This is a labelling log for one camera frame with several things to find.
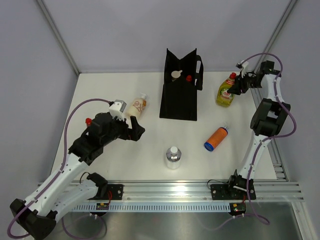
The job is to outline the silver bottle white cap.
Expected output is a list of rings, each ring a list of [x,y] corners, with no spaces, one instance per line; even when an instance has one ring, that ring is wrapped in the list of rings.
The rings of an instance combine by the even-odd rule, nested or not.
[[[165,153],[165,164],[169,169],[175,170],[180,166],[182,152],[176,146],[167,149]]]

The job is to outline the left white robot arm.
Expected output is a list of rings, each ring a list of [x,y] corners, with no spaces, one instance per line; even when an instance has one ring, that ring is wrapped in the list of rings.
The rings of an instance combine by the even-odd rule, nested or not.
[[[13,220],[34,239],[43,240],[76,205],[89,199],[109,197],[108,181],[96,172],[90,173],[73,190],[64,191],[77,175],[103,153],[106,145],[116,139],[136,142],[141,138],[145,128],[139,125],[135,116],[131,116],[130,121],[131,125],[128,125],[109,112],[97,114],[68,149],[61,167],[30,196],[17,198],[10,204]]]

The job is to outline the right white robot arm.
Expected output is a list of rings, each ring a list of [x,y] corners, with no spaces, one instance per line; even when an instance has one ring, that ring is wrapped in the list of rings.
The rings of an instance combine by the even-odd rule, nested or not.
[[[246,154],[226,186],[231,199],[241,200],[255,193],[253,184],[258,163],[271,139],[280,133],[291,109],[282,98],[281,72],[275,70],[274,65],[273,61],[266,60],[255,73],[246,71],[248,62],[239,63],[240,74],[228,90],[230,94],[241,95],[248,89],[266,88],[266,97],[261,100],[250,122],[252,135]]]

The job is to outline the black canvas bag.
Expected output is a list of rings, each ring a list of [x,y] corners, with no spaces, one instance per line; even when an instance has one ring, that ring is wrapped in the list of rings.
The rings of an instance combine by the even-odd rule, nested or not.
[[[179,70],[182,70],[181,76],[172,81],[172,71]],[[187,82],[186,77],[188,75],[192,76],[192,82]],[[167,49],[159,117],[162,119],[196,121],[197,96],[198,91],[203,89],[203,75],[203,61],[196,50],[179,59]]]

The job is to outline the dark red bottle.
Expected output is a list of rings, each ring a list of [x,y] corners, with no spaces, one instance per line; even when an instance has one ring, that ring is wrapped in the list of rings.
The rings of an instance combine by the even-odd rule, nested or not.
[[[89,127],[92,124],[92,119],[91,118],[86,118],[85,119],[85,124],[87,127]]]

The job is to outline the yellow Fairy dish soap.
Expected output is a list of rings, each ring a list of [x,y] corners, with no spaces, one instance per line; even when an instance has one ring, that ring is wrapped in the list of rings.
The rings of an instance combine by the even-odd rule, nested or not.
[[[229,77],[220,85],[217,96],[216,104],[221,107],[229,107],[234,100],[235,95],[229,93],[228,90],[235,84],[237,74],[232,72]]]

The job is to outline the cream pump lotion bottle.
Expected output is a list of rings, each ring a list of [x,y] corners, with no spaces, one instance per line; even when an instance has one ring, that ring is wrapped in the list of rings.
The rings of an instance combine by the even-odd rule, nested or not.
[[[139,97],[136,97],[132,104],[129,106],[128,110],[126,111],[126,116],[128,119],[130,117],[135,117],[137,120],[140,118],[142,112],[147,106],[147,95],[141,93]]]

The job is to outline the orange spray bottle blue cap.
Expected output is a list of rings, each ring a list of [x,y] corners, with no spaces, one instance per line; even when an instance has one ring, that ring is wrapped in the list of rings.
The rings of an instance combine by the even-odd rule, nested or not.
[[[229,134],[228,129],[229,126],[225,122],[206,140],[206,142],[203,144],[204,148],[209,152],[213,152]]]

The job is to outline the green bottle beige cap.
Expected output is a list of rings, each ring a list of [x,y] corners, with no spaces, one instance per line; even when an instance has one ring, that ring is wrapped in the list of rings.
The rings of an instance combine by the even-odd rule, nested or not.
[[[171,72],[171,80],[174,82],[182,75],[182,70],[174,70]]]

